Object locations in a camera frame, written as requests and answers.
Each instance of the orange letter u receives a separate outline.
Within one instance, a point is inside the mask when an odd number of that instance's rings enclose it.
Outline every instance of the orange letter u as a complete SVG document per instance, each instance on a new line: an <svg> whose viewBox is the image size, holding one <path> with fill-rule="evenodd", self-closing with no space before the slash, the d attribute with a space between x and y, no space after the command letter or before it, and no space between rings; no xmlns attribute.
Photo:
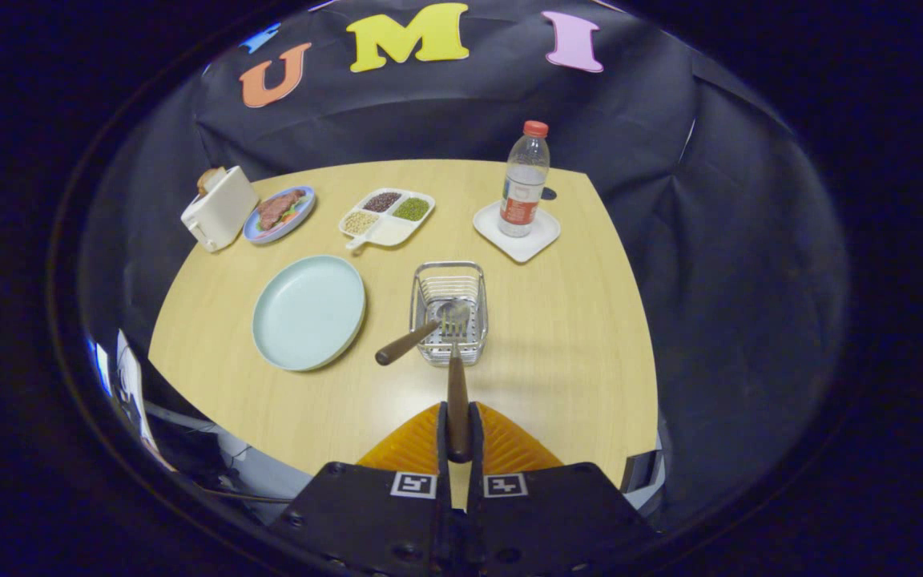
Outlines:
<svg viewBox="0 0 923 577"><path fill-rule="evenodd" d="M266 69L272 61L261 63L241 75L241 96L244 105L248 108L260 108L284 98L297 88L304 73L304 51L311 48L312 44L306 42L280 54L284 63L283 82L278 87L266 87Z"/></svg>

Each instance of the metal basket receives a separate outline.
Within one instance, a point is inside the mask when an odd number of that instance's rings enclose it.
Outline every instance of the metal basket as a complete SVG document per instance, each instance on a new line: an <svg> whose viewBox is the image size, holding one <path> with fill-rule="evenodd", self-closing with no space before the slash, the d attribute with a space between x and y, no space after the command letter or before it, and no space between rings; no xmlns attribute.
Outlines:
<svg viewBox="0 0 923 577"><path fill-rule="evenodd" d="M417 326L436 318L440 307L454 299L469 303L466 339L458 343L458 348L465 365L475 365L483 354L486 334L490 331L486 314L486 282L483 280L483 269L476 263L446 260L425 263L415 269L408 329L414 331ZM440 329L433 331L417 347L431 365L447 366L451 358L450 342L444 341Z"/></svg>

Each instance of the red bottle cap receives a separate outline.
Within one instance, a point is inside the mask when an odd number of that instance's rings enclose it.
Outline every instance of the red bottle cap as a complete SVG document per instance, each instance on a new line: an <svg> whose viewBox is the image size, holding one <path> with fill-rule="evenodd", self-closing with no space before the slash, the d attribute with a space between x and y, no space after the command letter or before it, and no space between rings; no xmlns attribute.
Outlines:
<svg viewBox="0 0 923 577"><path fill-rule="evenodd" d="M546 138L546 124L537 120L527 120L522 132L524 135L532 136L535 139Z"/></svg>

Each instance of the pink letter i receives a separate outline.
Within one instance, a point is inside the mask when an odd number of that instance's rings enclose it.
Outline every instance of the pink letter i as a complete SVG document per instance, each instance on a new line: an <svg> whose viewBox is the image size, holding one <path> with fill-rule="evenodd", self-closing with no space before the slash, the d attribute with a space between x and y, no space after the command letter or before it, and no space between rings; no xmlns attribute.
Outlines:
<svg viewBox="0 0 923 577"><path fill-rule="evenodd" d="M561 12L541 14L554 23L554 51L546 55L547 62L586 72L604 70L604 65L593 58L593 30L600 30L600 26Z"/></svg>

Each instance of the plate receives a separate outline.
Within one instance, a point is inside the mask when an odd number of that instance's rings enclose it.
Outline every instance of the plate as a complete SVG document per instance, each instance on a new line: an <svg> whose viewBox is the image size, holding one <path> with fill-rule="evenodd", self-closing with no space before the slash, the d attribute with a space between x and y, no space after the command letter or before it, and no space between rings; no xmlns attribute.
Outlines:
<svg viewBox="0 0 923 577"><path fill-rule="evenodd" d="M389 205L389 208L385 209L383 212L366 211L366 209L363 208L366 202L369 202L371 198L385 192L396 192L400 194L401 197L395 200L394 204ZM422 215L421 219L407 220L393 215L393 212L395 212L404 201L409 200L409 198L420 198L420 200L424 200L429 205L429 208L425 210L425 214ZM345 246L349 251L366 244L366 242L370 244L379 244L381 246L396 246L408 240L408 237L417 231L418 227L422 226L422 223L425 223L425 219L429 218L429 215L431 215L433 209L436 207L437 201L428 194L399 188L381 188L365 195L358 204L355 204L355 207L352 208L351 211L345 212L344 216L341 217L341 222L337 224L337 229L340 229L341 232L348 236L354 237L353 240ZM345 229L345 221L348 219L348 216L352 215L352 212L366 213L366 215L373 215L377 219L369 225L369 228L362 234L352 234Z"/></svg>
<svg viewBox="0 0 923 577"><path fill-rule="evenodd" d="M244 221L244 228L241 229L244 238L247 238L252 244L267 244L267 242L273 242L274 240L285 237L287 233L296 229L297 225L300 225L301 222L307 219L308 215L312 213L312 208L315 208L316 191L308 186L295 186L280 191L270 197L276 198L278 196L286 196L298 189L304 190L304 198L298 200L297 204L294 205L294 213L285 216L281 220L281 223L278 223L269 230L259 230L259 228L256 227L259 223L259 207L256 207L256 209L248 215L248 220Z"/></svg>
<svg viewBox="0 0 923 577"><path fill-rule="evenodd" d="M524 237L515 238L502 233L501 229L498 229L499 218L501 218L501 202L498 201L476 212L476 216L472 218L472 224L487 240L496 244L518 263L534 258L536 253L541 252L561 236L561 223L545 211L542 205L536 208L536 218L532 220L532 229Z"/></svg>
<svg viewBox="0 0 923 577"><path fill-rule="evenodd" d="M365 314L365 285L347 260L308 256L263 289L252 337L263 358L286 370L319 369L355 340Z"/></svg>

